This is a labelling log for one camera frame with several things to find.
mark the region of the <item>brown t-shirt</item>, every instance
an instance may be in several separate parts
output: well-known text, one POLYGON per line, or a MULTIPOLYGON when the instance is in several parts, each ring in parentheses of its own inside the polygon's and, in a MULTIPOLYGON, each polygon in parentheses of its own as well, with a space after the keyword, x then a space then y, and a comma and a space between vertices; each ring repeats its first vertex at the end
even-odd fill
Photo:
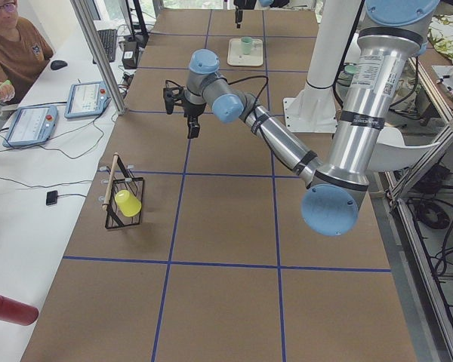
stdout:
POLYGON ((54 54, 30 21, 19 17, 17 29, 19 41, 0 36, 0 81, 10 79, 15 87, 10 103, 22 100, 54 54))

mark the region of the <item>computer mouse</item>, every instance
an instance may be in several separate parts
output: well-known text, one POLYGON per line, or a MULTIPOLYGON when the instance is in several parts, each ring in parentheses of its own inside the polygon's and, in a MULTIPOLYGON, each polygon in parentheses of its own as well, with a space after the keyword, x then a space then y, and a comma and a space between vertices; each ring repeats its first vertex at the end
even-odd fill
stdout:
POLYGON ((54 60, 51 63, 52 70, 58 70, 60 68, 63 68, 64 66, 67 66, 67 62, 64 60, 54 60))

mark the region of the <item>white table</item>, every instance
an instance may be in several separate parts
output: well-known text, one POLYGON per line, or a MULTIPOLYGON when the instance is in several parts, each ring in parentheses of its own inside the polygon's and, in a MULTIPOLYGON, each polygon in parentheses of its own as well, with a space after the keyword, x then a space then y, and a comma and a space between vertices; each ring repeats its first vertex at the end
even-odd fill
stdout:
MULTIPOLYGON (((101 23, 100 26, 108 27, 108 24, 101 23)), ((63 102, 67 100, 71 84, 78 83, 78 79, 80 82, 101 80, 80 28, 56 52, 54 59, 65 60, 68 66, 57 71, 48 66, 21 106, 63 102)), ((123 73, 120 64, 121 51, 118 49, 116 61, 111 63, 118 81, 123 73)), ((65 106, 57 108, 59 118, 53 136, 91 123, 93 119, 68 121, 63 117, 65 106)), ((94 149, 76 160, 40 148, 0 152, 0 177, 43 186, 92 180, 115 118, 116 110, 111 102, 95 122, 104 132, 103 138, 94 149)), ((56 140, 49 140, 44 146, 77 156, 93 146, 100 135, 100 131, 89 124, 56 140)), ((81 183, 29 189, 0 179, 0 294, 42 309, 84 203, 81 196, 67 196, 59 198, 55 205, 46 206, 46 193, 56 189, 59 195, 86 195, 89 187, 90 183, 81 183)), ((34 326, 35 323, 24 327, 0 321, 0 362, 18 362, 21 359, 34 326)))

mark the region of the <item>white tray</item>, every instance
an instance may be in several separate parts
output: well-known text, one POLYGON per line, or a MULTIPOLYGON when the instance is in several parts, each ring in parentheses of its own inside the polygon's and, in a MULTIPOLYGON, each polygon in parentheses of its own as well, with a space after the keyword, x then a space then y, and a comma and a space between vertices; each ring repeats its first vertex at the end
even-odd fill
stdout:
POLYGON ((261 66, 263 65, 263 42, 253 39, 254 46, 249 55, 242 54, 240 39, 230 39, 226 62, 231 66, 261 66))

